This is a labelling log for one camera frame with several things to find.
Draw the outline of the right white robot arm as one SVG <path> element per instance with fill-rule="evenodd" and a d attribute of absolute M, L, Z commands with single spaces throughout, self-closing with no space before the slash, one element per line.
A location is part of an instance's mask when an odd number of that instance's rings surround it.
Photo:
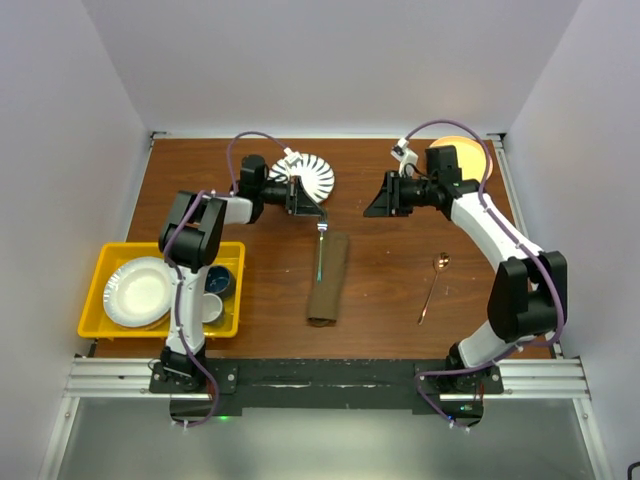
<path fill-rule="evenodd" d="M 452 146 L 426 151 L 427 171 L 416 169 L 417 155 L 407 139 L 392 149 L 399 161 L 388 171 L 368 218 L 407 217 L 417 207 L 433 207 L 465 232 L 495 272 L 486 321 L 454 344 L 439 380 L 459 393 L 469 392 L 481 372 L 548 333 L 560 334 L 566 324 L 567 261 L 527 239 L 497 209 L 483 183 L 463 177 Z"/>

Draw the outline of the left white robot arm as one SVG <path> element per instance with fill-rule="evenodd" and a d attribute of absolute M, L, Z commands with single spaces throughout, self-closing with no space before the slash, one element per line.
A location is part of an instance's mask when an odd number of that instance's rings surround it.
<path fill-rule="evenodd" d="M 328 214 L 313 194 L 313 184 L 298 172 L 309 159 L 308 154 L 286 148 L 285 172 L 272 177 L 263 157 L 248 155 L 232 192 L 177 194 L 158 240 L 169 268 L 172 305 L 169 334 L 154 368 L 156 380 L 185 392 L 200 391 L 214 382 L 206 367 L 202 297 L 226 225 L 253 224 L 266 205 L 277 205 L 293 216 L 315 217 L 319 239 L 325 239 Z"/>

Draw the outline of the iridescent fork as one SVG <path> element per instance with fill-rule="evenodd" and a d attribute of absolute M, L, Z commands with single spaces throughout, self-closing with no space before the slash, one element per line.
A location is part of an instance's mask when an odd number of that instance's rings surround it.
<path fill-rule="evenodd" d="M 324 252 L 324 240 L 325 234 L 328 230 L 328 218 L 326 215 L 321 216 L 317 222 L 318 230 L 318 252 L 317 252 L 317 266 L 316 266 L 316 282 L 322 282 L 323 276 L 323 252 Z"/>

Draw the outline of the copper spoon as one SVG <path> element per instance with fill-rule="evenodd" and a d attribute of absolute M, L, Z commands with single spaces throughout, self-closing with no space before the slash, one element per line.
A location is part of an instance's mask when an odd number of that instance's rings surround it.
<path fill-rule="evenodd" d="M 426 315 L 428 313 L 429 305 L 434 294 L 434 290 L 436 288 L 437 282 L 441 274 L 449 267 L 451 262 L 451 256 L 447 252 L 440 252 L 432 261 L 432 266 L 434 269 L 434 277 L 429 288 L 429 292 L 422 306 L 421 312 L 417 319 L 417 324 L 422 325 Z"/>

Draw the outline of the brown cloth napkin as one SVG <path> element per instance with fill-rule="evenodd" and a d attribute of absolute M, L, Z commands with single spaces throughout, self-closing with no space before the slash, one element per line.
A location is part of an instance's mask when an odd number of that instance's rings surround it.
<path fill-rule="evenodd" d="M 349 254 L 347 233 L 327 231 L 324 242 L 322 282 L 316 282 L 317 244 L 306 314 L 307 321 L 316 327 L 334 325 L 338 320 Z"/>

